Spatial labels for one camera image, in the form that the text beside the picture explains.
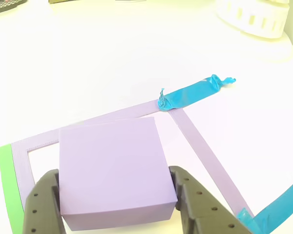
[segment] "white cylindrical object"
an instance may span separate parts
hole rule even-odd
[[[288,0],[217,0],[217,15],[241,31],[264,37],[279,38],[289,12]]]

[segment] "blue tape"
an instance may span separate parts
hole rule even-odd
[[[164,89],[162,89],[157,104],[161,111],[183,108],[217,93],[222,86],[232,84],[235,81],[231,77],[222,81],[217,75],[212,75],[209,78],[167,95],[163,94]]]
[[[269,234],[293,214],[293,185],[253,220],[244,209],[237,216],[254,234]]]

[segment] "lavender tape line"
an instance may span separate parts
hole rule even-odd
[[[118,119],[137,118],[150,115],[159,111],[157,100],[149,101],[140,105],[131,106],[109,114],[91,118],[77,124],[95,124]],[[60,129],[52,130],[36,136],[29,137],[12,143],[13,161],[18,181],[21,202],[23,208],[28,195],[35,186],[34,177],[31,171],[28,153],[52,144],[59,143]]]
[[[234,215],[237,216],[245,208],[254,217],[225,168],[221,165],[185,111],[183,109],[173,109],[169,111],[169,114],[203,163]]]

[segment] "green tape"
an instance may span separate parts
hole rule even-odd
[[[6,210],[13,234],[22,234],[24,211],[16,180],[11,145],[0,147],[0,171]]]

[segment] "purple block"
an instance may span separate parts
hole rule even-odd
[[[61,130],[59,175],[72,231],[168,220],[177,202],[152,117]]]

